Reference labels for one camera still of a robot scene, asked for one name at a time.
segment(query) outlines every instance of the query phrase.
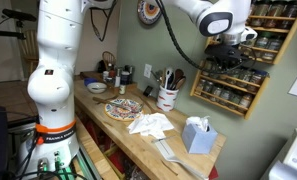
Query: chair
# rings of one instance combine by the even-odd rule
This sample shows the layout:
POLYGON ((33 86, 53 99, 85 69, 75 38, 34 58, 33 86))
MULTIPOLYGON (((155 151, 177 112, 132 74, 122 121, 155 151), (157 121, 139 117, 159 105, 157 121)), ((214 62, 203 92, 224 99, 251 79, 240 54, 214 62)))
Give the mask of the chair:
POLYGON ((105 67, 106 67, 106 70, 108 69, 108 64, 111 63, 113 66, 116 65, 116 58, 115 56, 109 52, 109 51, 105 51, 102 53, 102 60, 104 61, 105 63, 105 67))
POLYGON ((27 30, 24 32, 26 39, 20 40, 20 48, 26 63, 28 64, 28 76, 32 74, 39 62, 39 50, 37 42, 37 31, 27 30))

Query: white appliance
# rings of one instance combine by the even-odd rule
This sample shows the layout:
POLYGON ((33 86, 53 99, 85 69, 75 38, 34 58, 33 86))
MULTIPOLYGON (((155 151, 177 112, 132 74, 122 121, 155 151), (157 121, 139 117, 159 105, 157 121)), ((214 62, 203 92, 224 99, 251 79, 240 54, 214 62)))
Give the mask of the white appliance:
POLYGON ((297 128, 261 180, 297 180, 297 128))

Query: wall outlet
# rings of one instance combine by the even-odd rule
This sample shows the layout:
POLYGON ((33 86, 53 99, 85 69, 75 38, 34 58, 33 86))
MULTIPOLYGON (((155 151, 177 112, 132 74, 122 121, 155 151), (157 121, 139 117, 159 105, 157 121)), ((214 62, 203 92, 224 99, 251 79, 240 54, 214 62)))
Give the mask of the wall outlet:
POLYGON ((152 66, 149 64, 145 64, 144 76, 150 78, 152 66))

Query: butcher block counter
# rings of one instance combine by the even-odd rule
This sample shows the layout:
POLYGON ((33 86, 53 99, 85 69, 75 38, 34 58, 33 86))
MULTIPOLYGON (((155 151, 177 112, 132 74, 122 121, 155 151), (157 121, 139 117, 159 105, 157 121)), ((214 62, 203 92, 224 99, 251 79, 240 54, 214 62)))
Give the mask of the butcher block counter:
POLYGON ((208 176, 215 165, 220 151, 226 141, 226 137, 220 133, 209 154, 189 154, 184 146, 181 133, 184 129, 187 115, 172 110, 162 112, 156 107, 156 100, 145 97, 139 90, 128 90, 126 94, 116 94, 116 90, 110 87, 101 94, 92 94, 84 86, 82 80, 75 81, 75 104, 78 109, 88 115, 95 124, 103 130, 116 145, 150 178, 150 179, 196 179, 180 164, 166 161, 158 148, 151 141, 153 136, 141 136, 140 134, 129 134, 127 126, 132 121, 114 120, 105 113, 105 104, 94 101, 93 97, 101 99, 117 98, 130 99, 138 103, 144 103, 144 113, 163 113, 174 126, 174 129, 164 131, 166 136, 174 136, 166 140, 176 156, 208 176))

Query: green wall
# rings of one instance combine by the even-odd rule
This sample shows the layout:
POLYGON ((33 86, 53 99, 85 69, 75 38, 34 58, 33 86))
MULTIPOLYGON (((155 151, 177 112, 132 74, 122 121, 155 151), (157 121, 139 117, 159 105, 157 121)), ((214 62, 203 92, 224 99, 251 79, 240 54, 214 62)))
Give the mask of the green wall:
MULTIPOLYGON (((199 63, 205 57, 205 38, 179 9, 167 7, 167 12, 183 51, 199 63)), ((216 163, 219 179, 259 179, 297 128, 297 97, 288 94, 297 78, 297 33, 278 65, 256 65, 268 71, 271 80, 247 121, 189 96, 197 70, 175 50, 163 18, 152 26, 143 25, 137 16, 137 4, 122 1, 118 37, 118 65, 135 66, 134 80, 141 90, 150 85, 155 87, 154 96, 158 91, 153 76, 143 76, 145 63, 154 71, 167 66, 185 71, 188 81, 180 90, 176 108, 190 116, 209 115, 214 128, 227 137, 216 163)))

